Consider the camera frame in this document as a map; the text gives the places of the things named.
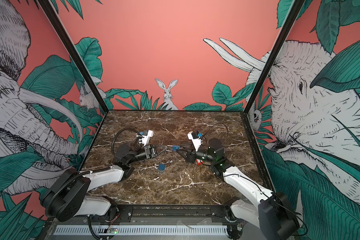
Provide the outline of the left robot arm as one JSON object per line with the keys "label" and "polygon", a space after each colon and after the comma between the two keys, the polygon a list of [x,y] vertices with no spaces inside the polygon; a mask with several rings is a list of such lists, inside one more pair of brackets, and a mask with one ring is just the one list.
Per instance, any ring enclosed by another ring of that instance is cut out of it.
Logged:
{"label": "left robot arm", "polygon": [[41,204],[48,218],[65,222],[72,217],[84,215],[117,215],[117,204],[106,197],[89,196],[87,192],[129,178],[134,171],[134,162],[149,160],[177,147],[146,145],[133,151],[128,144],[118,147],[114,153],[114,163],[106,168],[78,172],[67,169],[49,190],[42,195]]}

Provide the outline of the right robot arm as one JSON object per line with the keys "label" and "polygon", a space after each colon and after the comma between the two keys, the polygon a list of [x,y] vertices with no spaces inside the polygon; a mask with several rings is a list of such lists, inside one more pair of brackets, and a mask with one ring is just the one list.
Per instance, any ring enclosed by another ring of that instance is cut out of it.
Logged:
{"label": "right robot arm", "polygon": [[286,240],[300,228],[298,217],[292,210],[287,196],[275,193],[239,170],[225,156],[225,148],[219,139],[211,139],[204,148],[201,140],[193,140],[193,146],[173,147],[188,163],[208,162],[215,177],[238,190],[249,204],[235,200],[229,206],[235,219],[242,219],[258,227],[268,240]]}

